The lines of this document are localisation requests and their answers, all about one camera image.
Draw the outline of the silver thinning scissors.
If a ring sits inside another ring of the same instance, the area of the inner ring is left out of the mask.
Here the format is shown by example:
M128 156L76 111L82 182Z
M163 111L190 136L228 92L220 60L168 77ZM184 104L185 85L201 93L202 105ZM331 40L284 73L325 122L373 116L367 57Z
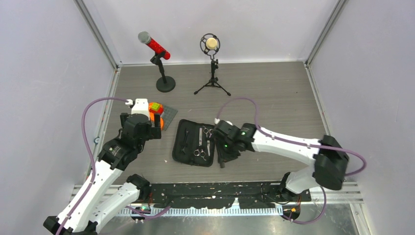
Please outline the silver thinning scissors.
M206 141L206 145L203 145L203 142L199 142L198 143L198 147L194 150L193 155L196 157L200 157L202 158L204 161L206 161L206 155L207 153L205 152L204 147L207 148L207 150L210 150L210 140Z

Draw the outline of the black tool pouch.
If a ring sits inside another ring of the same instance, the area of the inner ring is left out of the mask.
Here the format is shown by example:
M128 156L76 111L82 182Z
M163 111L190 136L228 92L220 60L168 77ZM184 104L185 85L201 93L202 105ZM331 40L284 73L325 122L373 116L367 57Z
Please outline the black tool pouch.
M213 164L214 159L214 150L215 150L215 140L213 138L214 126L212 124L206 123L197 123L187 119L181 119L176 132L175 142L172 150L173 160L194 166L210 167ZM184 155L181 152L181 148L184 142L185 130L189 131L187 139L187 149L186 154ZM207 150L204 147L206 155L206 161L200 157L193 155L194 150L198 147L199 142L203 142L203 145L206 145L206 141L210 140L210 150Z

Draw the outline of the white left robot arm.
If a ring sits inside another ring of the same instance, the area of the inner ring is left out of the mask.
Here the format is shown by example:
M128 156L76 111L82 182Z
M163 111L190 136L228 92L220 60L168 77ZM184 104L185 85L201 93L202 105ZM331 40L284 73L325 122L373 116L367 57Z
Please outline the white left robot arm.
M144 149L146 141L161 138L159 115L120 115L118 136L106 142L95 170L80 188L73 200L58 215L49 216L43 226L54 235L96 235L118 212L137 201L146 202L150 196L150 183L133 174L116 193L102 200L105 192Z

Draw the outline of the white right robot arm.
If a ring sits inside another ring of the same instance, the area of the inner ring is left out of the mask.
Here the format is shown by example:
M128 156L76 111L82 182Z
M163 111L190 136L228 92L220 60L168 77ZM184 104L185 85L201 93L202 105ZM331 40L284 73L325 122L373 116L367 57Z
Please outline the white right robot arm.
M238 128L229 121L215 119L214 137L228 152L265 152L280 155L306 164L307 167L287 172L281 179L279 194L292 201L303 191L324 187L341 190L349 157L335 138L304 139L276 133L266 128L245 123Z

